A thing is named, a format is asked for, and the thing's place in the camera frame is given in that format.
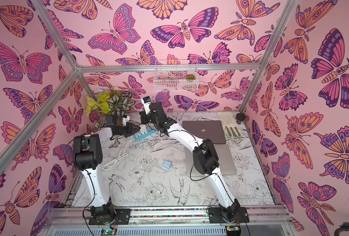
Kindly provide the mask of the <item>light blue charger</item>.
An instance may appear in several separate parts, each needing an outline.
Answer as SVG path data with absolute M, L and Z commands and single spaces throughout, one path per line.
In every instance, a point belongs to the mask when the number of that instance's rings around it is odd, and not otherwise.
M 168 160 L 165 160 L 162 167 L 165 169 L 165 170 L 169 170 L 172 166 L 172 162 L 168 161 Z

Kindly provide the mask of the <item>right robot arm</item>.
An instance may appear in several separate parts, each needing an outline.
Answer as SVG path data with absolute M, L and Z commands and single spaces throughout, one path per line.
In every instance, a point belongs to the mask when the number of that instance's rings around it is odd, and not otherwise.
M 141 99 L 144 110 L 140 111 L 141 123 L 154 126 L 162 135 L 177 140 L 193 154 L 191 169 L 204 175 L 192 181 L 208 180 L 211 184 L 220 207 L 221 215 L 226 222 L 248 223 L 246 208 L 233 196 L 222 177 L 219 156 L 210 139 L 203 140 L 184 129 L 176 120 L 167 117 L 161 103 L 152 102 L 147 96 Z

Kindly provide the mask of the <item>blue power strip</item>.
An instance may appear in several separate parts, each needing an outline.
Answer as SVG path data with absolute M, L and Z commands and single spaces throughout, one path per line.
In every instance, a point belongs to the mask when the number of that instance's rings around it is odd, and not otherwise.
M 139 132 L 137 132 L 136 134 L 133 135 L 134 140 L 136 142 L 143 140 L 151 135 L 153 135 L 155 133 L 155 131 L 151 128 L 147 128 L 146 130 L 141 130 Z

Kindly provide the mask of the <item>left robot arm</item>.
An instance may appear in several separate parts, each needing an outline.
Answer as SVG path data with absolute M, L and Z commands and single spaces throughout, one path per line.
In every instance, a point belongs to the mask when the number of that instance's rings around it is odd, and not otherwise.
M 115 208 L 111 196 L 102 187 L 102 144 L 112 137 L 112 129 L 103 127 L 91 134 L 74 137 L 73 166 L 83 174 L 91 201 L 83 210 L 87 225 L 128 225 L 130 208 Z

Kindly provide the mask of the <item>white laptop charger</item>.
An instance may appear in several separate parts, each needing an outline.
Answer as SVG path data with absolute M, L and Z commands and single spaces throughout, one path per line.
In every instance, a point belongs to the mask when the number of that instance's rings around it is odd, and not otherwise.
M 147 127 L 146 127 L 146 125 L 140 125 L 140 132 L 142 133 L 142 134 L 147 134 Z

